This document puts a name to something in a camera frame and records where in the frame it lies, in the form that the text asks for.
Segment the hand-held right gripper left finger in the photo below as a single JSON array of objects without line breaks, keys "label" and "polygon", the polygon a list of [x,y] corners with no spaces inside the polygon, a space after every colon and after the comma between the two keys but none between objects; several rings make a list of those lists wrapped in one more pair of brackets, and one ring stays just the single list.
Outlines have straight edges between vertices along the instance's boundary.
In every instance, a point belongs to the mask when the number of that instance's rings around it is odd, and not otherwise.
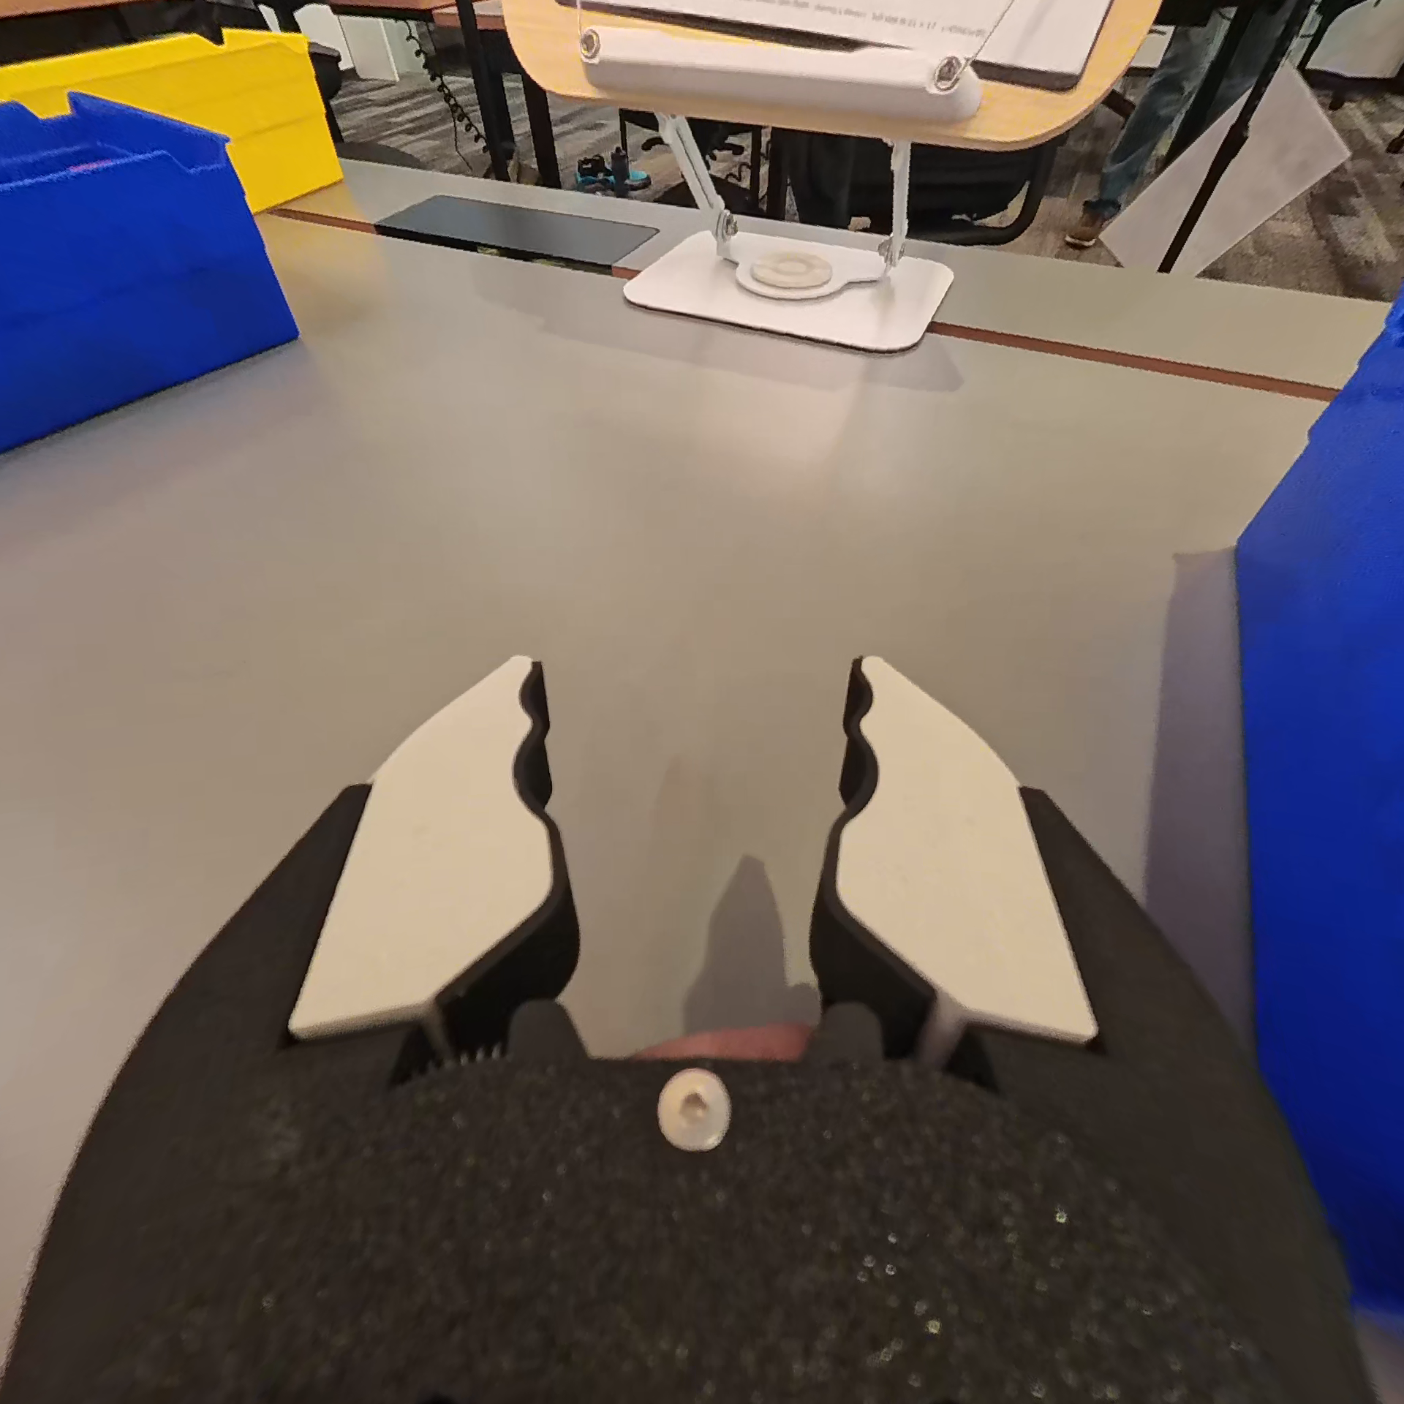
[{"label": "hand-held right gripper left finger", "polygon": [[502,1046],[567,987],[579,920],[554,793],[545,671],[510,656],[375,771],[289,1015],[298,1041],[416,1025]]}]

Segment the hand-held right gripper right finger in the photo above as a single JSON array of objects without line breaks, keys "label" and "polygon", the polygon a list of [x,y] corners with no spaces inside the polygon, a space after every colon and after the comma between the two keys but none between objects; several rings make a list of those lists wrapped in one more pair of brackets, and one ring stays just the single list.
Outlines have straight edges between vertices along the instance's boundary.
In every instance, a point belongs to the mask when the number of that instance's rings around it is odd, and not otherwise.
[{"label": "hand-held right gripper right finger", "polygon": [[1098,1019],[1025,790],[968,721],[853,658],[839,813],[811,919],[819,1005],[866,1007],[883,1051],[975,1031],[1093,1047]]}]

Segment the blue plastic bin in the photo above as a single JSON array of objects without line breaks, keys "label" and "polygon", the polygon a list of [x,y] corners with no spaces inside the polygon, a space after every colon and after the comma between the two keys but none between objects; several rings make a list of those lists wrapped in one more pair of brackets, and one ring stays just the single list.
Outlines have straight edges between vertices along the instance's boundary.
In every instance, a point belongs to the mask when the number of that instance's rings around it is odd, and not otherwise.
[{"label": "blue plastic bin", "polygon": [[1403,1310],[1403,298],[1235,544],[1257,1062]]},{"label": "blue plastic bin", "polygon": [[2,451],[299,339],[231,138],[2,106]]}]

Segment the white book stand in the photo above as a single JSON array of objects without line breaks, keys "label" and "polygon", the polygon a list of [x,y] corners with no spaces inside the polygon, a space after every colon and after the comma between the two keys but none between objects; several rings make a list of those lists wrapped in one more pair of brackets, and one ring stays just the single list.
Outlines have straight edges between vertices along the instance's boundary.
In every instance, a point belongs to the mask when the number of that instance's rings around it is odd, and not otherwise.
[{"label": "white book stand", "polygon": [[[682,39],[599,23],[580,29],[579,49],[590,78],[667,98],[660,133],[712,220],[709,233],[684,238],[625,283],[632,305],[859,352],[896,354],[921,340],[955,272],[931,258],[903,260],[910,135],[921,116],[975,115],[981,83],[970,58],[896,46]],[[722,201],[686,111],[702,100],[736,106],[772,95],[894,125],[891,228],[878,250],[749,233]]]}]

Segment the black flat panel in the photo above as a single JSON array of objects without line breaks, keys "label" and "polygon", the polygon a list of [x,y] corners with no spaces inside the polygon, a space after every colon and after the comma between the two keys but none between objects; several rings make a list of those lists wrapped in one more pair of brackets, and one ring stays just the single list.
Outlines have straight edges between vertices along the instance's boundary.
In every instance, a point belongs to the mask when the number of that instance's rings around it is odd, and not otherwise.
[{"label": "black flat panel", "polygon": [[452,195],[430,195],[400,208],[376,220],[375,232],[462,252],[605,272],[659,233],[642,223]]}]

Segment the white angled panel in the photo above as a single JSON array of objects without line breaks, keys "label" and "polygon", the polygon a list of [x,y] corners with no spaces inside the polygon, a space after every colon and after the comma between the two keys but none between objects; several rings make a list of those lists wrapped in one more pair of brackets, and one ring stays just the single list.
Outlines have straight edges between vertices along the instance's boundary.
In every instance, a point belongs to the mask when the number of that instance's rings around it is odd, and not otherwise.
[{"label": "white angled panel", "polygon": [[[1214,155],[1245,103],[1247,98],[1239,98],[1108,223],[1102,243],[1122,267],[1160,267]],[[1174,273],[1204,272],[1344,165],[1347,156],[1347,143],[1316,91],[1292,64],[1282,64],[1252,116],[1244,148],[1220,176],[1179,253]]]}]

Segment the yellow plastic bin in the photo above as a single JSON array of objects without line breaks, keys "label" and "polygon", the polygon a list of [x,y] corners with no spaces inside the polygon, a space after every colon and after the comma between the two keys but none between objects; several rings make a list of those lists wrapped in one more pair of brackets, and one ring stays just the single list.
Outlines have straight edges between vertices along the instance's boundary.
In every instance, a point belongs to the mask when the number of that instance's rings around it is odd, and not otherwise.
[{"label": "yellow plastic bin", "polygon": [[221,44],[172,33],[7,63],[2,98],[57,116],[70,93],[86,93],[226,135],[248,203],[261,213],[343,181],[311,49],[303,33],[229,28]]}]

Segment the printed instruction sheet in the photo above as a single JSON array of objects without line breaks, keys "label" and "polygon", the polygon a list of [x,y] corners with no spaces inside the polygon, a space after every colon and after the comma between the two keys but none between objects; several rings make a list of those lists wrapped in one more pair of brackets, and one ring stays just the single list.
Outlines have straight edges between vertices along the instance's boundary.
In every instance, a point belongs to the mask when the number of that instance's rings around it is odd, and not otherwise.
[{"label": "printed instruction sheet", "polygon": [[767,41],[886,46],[975,63],[981,76],[1052,91],[1082,78],[1110,1],[569,1]]}]

